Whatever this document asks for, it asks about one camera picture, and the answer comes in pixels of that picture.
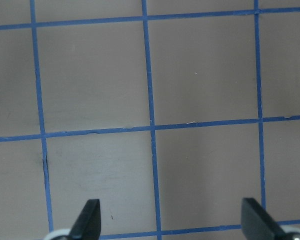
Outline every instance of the gray surface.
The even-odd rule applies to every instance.
[[[254,8],[253,0],[147,0],[148,15],[219,12]]]
[[[260,200],[258,125],[156,132],[163,230],[240,224],[242,197]]]
[[[162,240],[246,240],[241,230],[164,235]]]
[[[101,234],[155,231],[150,141],[149,132],[49,138],[55,228],[72,226],[86,200],[98,198]]]
[[[48,132],[149,125],[142,22],[40,28],[38,39]]]
[[[267,210],[277,221],[300,219],[300,121],[264,124]]]
[[[260,17],[264,117],[300,115],[300,12]]]
[[[29,0],[0,0],[0,25],[30,22]]]
[[[0,31],[0,136],[38,133],[31,30]]]
[[[141,0],[36,0],[37,22],[142,16]]]
[[[293,8],[300,7],[300,0],[259,0],[259,8]]]
[[[0,240],[48,233],[40,140],[0,142]]]
[[[253,16],[149,22],[156,124],[257,118]]]

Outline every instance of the gray floor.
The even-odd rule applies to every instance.
[[[300,0],[0,0],[0,240],[92,198],[103,239],[243,240],[242,197],[300,227]]]

